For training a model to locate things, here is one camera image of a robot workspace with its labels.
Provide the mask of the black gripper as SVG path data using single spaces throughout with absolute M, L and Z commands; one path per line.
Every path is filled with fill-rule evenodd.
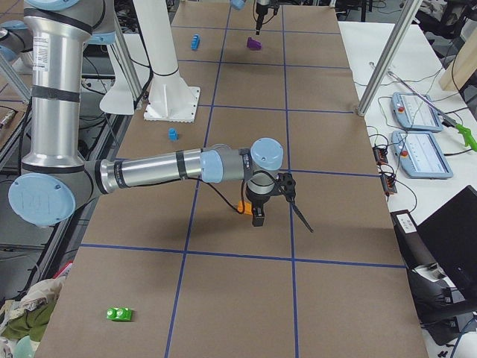
M 268 14 L 268 10 L 272 9 L 273 10 L 273 15 L 277 15 L 278 10 L 279 10 L 279 3 L 276 0 L 256 0 L 256 5 L 255 5 L 255 12 L 257 15 L 255 15 L 255 32 L 256 35 L 260 34 L 260 29 L 263 26 L 263 22 L 265 19 L 265 16 Z
M 252 206 L 253 220 L 252 225 L 254 227 L 263 226 L 265 222 L 265 209 L 264 205 L 270 200 L 269 195 L 257 195 L 256 193 L 251 193 L 248 195 Z

